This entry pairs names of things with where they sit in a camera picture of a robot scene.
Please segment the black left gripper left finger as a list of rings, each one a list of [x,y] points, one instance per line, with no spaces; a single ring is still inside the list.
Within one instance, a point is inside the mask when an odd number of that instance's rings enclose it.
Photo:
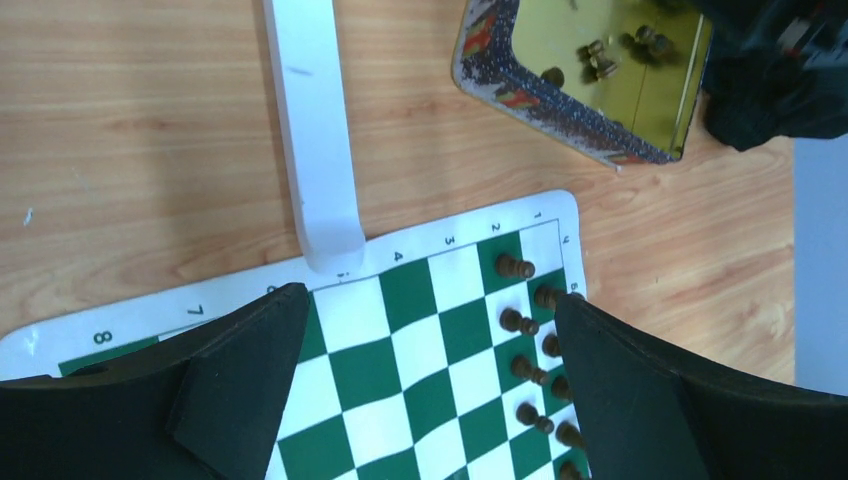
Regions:
[[[5,479],[261,479],[310,310],[289,283],[69,376],[1,385]]]

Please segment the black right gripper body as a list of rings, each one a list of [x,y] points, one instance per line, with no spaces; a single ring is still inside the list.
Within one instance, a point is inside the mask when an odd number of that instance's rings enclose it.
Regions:
[[[803,71],[847,69],[845,1],[694,1],[720,37],[708,70],[786,58]]]

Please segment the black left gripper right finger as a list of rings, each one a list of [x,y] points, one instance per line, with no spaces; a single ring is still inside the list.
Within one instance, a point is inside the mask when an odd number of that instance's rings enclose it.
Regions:
[[[843,479],[847,400],[738,371],[576,293],[555,328],[595,479]]]

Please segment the dark brown chess piece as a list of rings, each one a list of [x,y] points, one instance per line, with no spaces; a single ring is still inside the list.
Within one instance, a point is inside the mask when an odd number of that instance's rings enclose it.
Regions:
[[[541,343],[542,352],[550,358],[560,358],[562,356],[558,336],[554,333],[547,334]]]
[[[580,430],[568,421],[563,421],[557,426],[555,438],[564,446],[581,450],[586,449],[586,443]]]
[[[561,464],[558,470],[559,480],[583,480],[582,472],[579,468],[570,461],[565,461]]]
[[[573,401],[573,393],[567,378],[557,375],[551,382],[551,395],[565,402]]]

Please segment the dark brown chess pawn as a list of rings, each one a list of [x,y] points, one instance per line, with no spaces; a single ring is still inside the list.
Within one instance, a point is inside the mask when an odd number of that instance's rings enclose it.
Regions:
[[[535,275],[536,268],[530,261],[502,253],[495,261],[495,271],[503,278],[530,279]]]
[[[504,330],[512,333],[535,336],[539,331],[538,322],[513,308],[503,310],[499,317],[499,323]]]
[[[546,435],[554,431],[554,422],[540,414],[536,407],[528,402],[523,402],[517,407],[516,419],[522,425],[533,427]]]
[[[549,381],[548,372],[534,365],[525,355],[515,356],[510,364],[513,376],[544,386]]]

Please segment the dark brown chess knight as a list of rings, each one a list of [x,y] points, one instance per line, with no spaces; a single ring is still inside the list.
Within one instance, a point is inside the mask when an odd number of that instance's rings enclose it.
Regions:
[[[555,311],[559,299],[567,292],[562,288],[548,284],[539,285],[533,295],[534,304],[539,308]]]

